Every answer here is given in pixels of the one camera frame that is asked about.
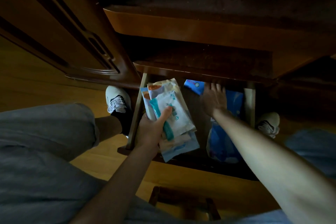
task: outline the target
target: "wooden cabinet door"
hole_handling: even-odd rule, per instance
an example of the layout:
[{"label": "wooden cabinet door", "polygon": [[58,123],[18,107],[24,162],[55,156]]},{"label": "wooden cabinet door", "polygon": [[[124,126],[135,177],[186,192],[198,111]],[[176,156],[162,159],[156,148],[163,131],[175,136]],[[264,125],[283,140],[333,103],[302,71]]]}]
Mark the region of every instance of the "wooden cabinet door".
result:
[{"label": "wooden cabinet door", "polygon": [[140,85],[96,0],[0,0],[0,34],[68,77]]}]

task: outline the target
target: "wooden drawer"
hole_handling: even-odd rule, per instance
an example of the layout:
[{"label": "wooden drawer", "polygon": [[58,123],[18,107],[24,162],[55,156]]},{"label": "wooden drawer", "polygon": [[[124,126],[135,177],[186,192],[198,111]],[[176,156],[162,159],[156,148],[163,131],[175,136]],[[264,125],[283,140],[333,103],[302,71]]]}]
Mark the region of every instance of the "wooden drawer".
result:
[{"label": "wooden drawer", "polygon": [[[141,87],[146,87],[149,82],[157,82],[167,78],[161,75],[146,74],[142,76]],[[199,96],[193,93],[191,90],[183,87],[185,79],[175,78],[181,88],[182,95],[189,108],[192,120],[196,126],[196,137],[199,142],[200,148],[191,152],[180,154],[171,159],[167,164],[177,165],[182,167],[188,167],[212,173],[218,173],[223,175],[229,175],[249,180],[257,180],[255,175],[249,169],[245,162],[238,164],[225,164],[219,163],[208,157],[206,152],[206,142],[211,129],[210,117],[207,116],[199,103]],[[255,123],[255,90],[254,89],[241,89],[245,94],[244,110],[242,113],[242,119],[246,120],[248,124],[254,126]],[[137,102],[134,110],[134,116],[132,120],[131,130],[129,133],[127,145],[118,148],[120,154],[128,155],[136,144],[136,135],[139,125],[139,121],[142,115],[145,113],[144,101],[142,94],[139,91]],[[163,162],[162,155],[160,153],[153,159],[153,161]]]}]

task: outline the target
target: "gray trousers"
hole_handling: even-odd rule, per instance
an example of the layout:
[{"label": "gray trousers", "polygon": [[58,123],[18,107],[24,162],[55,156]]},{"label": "gray trousers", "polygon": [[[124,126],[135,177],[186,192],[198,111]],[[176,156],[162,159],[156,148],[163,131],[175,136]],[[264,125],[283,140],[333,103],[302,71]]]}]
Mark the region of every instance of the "gray trousers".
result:
[{"label": "gray trousers", "polygon": [[[68,223],[106,183],[69,161],[99,143],[91,110],[56,104],[0,113],[0,223]],[[301,131],[287,146],[336,178],[336,136]],[[126,223],[186,223],[134,197]],[[220,223],[290,223],[281,210]]]}]

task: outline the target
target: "wooden floor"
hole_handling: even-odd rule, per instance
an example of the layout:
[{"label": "wooden floor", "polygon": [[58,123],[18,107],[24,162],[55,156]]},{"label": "wooden floor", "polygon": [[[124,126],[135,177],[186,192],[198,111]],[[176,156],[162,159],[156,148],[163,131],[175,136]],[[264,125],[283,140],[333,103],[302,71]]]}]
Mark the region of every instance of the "wooden floor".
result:
[{"label": "wooden floor", "polygon": [[[105,85],[74,81],[37,57],[0,38],[0,111],[46,105],[79,102],[89,106],[95,117],[108,115]],[[316,124],[281,120],[278,139],[283,141],[296,130]],[[320,127],[333,130],[330,124]],[[123,135],[108,139],[72,161],[83,171],[108,180],[125,156],[117,148],[126,144]],[[154,186],[165,186],[212,197],[223,218],[266,212],[278,207],[275,200],[259,182],[228,177],[152,162],[137,195],[148,201]],[[161,206],[175,215],[176,209]]]}]

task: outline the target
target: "white sneaker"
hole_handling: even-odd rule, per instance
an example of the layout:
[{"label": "white sneaker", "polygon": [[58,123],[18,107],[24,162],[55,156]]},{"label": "white sneaker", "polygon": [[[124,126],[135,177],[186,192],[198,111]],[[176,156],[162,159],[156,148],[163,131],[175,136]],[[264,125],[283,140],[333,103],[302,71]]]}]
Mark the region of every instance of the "white sneaker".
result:
[{"label": "white sneaker", "polygon": [[257,128],[264,135],[275,138],[279,133],[280,116],[276,112],[264,113],[257,122]]},{"label": "white sneaker", "polygon": [[131,99],[129,95],[121,88],[108,86],[105,91],[107,112],[114,111],[125,113],[126,108],[131,110]]}]

